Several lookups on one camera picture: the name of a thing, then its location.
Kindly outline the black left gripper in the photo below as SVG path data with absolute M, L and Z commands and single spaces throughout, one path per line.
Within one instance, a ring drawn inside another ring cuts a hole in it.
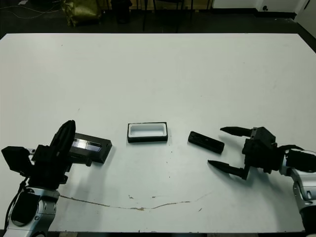
M 50 145 L 38 145 L 32 161 L 29 185 L 47 190 L 56 190 L 68 181 L 67 172 L 72 164 L 91 166 L 91 159 L 75 153 L 69 153 L 74 141 L 76 123 L 69 120 L 61 125 Z

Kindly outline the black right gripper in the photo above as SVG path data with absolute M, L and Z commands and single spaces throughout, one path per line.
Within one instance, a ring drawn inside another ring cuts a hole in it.
M 221 131 L 234 136 L 251 137 L 253 129 L 226 126 Z M 208 160 L 208 163 L 215 168 L 246 180 L 248 177 L 248 166 L 261 168 L 265 173 L 277 171 L 280 168 L 280 152 L 277 148 L 276 137 L 273 135 L 259 136 L 259 138 L 246 139 L 242 153 L 245 155 L 244 168 L 232 167 L 227 163 Z

